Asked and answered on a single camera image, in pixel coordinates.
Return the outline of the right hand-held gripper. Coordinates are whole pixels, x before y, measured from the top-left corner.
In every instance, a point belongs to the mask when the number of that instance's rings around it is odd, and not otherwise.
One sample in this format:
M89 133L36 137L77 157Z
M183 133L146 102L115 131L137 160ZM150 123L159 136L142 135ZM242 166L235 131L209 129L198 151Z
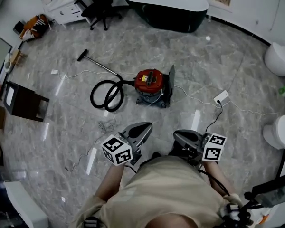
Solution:
M225 136L193 130L177 130L173 137L173 155L187 162L219 162L227 142Z

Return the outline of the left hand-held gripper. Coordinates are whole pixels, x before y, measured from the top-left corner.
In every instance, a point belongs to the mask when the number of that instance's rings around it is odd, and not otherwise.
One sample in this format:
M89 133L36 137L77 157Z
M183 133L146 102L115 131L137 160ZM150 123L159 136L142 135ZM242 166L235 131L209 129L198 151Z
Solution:
M104 157L115 166L128 162L135 165L142 156L140 147L145 144L152 129L152 123L140 122L111 134L101 143Z

